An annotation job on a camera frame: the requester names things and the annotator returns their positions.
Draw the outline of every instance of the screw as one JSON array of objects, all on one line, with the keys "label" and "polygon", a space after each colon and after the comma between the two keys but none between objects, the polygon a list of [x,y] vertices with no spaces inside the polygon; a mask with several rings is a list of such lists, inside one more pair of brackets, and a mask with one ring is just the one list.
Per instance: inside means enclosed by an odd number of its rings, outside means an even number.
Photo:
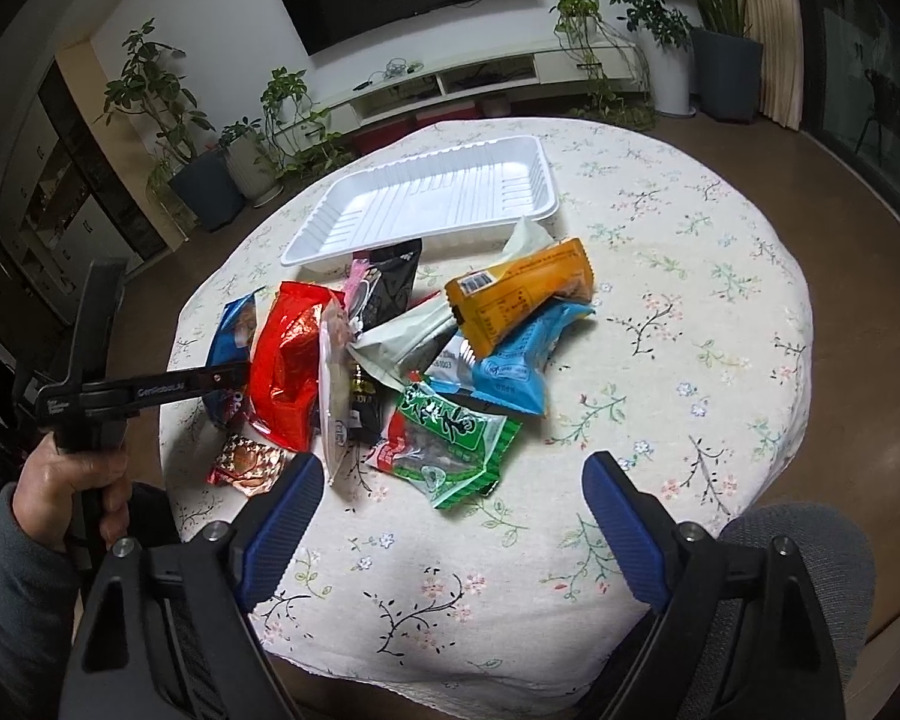
[{"label": "screw", "polygon": [[786,557],[797,551],[797,546],[787,536],[777,536],[773,540],[773,550]]},{"label": "screw", "polygon": [[136,542],[132,538],[119,538],[113,545],[113,554],[117,557],[126,557],[133,552]]},{"label": "screw", "polygon": [[203,529],[203,537],[206,538],[207,541],[219,541],[226,536],[226,532],[229,530],[230,524],[218,519],[215,522],[211,522]]},{"label": "screw", "polygon": [[677,531],[680,534],[680,538],[690,544],[703,541],[706,538],[706,531],[696,522],[682,522],[677,527]]}]

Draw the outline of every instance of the gray plant pot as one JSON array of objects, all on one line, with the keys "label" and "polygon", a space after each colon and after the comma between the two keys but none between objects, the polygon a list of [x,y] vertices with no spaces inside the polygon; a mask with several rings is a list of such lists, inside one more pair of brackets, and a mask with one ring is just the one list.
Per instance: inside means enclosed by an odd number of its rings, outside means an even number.
[{"label": "gray plant pot", "polygon": [[752,122],[760,103],[763,45],[698,28],[691,39],[703,113],[720,122]]},{"label": "gray plant pot", "polygon": [[223,148],[223,158],[237,189],[254,208],[280,194],[281,188],[274,172],[260,159],[260,151],[250,136],[242,135]]},{"label": "gray plant pot", "polygon": [[226,170],[219,149],[204,151],[169,183],[170,189],[211,232],[231,223],[244,207],[244,196]]}]

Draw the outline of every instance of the round table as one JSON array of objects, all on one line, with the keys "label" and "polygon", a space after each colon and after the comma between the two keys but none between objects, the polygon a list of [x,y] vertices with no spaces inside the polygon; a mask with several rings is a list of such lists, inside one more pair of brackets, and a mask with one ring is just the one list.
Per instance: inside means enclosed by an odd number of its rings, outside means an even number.
[{"label": "round table", "polygon": [[[354,452],[349,488],[325,492],[277,595],[251,618],[268,651],[308,671],[466,718],[571,706],[644,613],[581,495],[591,452],[610,450],[677,521],[719,533],[797,451],[811,309],[770,223],[706,167],[643,135],[574,119],[443,122],[314,184],[263,223],[188,301],[170,356],[170,368],[201,365],[224,303],[264,288],[258,301],[269,307],[279,283],[298,277],[280,253],[336,178],[514,133],[543,142],[560,199],[544,225],[583,240],[597,283],[595,316],[564,334],[548,367],[549,418],[526,420],[491,498],[448,514]],[[425,252],[418,293],[499,248]],[[222,443],[199,401],[161,410],[184,538],[245,503],[204,483]]]}]

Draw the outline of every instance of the brown floor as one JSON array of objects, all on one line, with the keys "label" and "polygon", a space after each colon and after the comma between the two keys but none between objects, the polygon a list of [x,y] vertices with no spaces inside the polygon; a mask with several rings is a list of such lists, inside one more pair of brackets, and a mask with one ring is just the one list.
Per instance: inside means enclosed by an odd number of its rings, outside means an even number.
[{"label": "brown floor", "polygon": [[[763,119],[751,127],[704,116],[663,119],[653,135],[730,181],[802,266],[815,327],[810,425],[797,459],[764,500],[828,503],[866,531],[878,576],[873,634],[900,613],[900,225],[816,143]],[[247,210],[217,233],[197,232],[130,282],[114,330],[113,374],[165,370],[184,302],[279,204]],[[135,420],[128,440],[137,478],[159,483],[156,413]],[[340,693],[328,689],[331,680],[290,682],[295,694],[338,717],[356,716],[341,700],[373,704],[361,698],[371,688],[334,699]],[[396,712],[380,704],[362,716]],[[414,709],[406,716],[437,714]]]}]

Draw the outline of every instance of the small red wrapper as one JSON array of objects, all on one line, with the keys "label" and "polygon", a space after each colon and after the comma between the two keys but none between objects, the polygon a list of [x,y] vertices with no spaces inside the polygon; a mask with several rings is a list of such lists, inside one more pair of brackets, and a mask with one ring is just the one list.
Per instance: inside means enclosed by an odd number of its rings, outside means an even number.
[{"label": "small red wrapper", "polygon": [[317,402],[319,325],[323,309],[343,294],[285,281],[266,318],[250,363],[250,403],[254,427],[295,452],[307,452],[313,440],[311,413]]}]

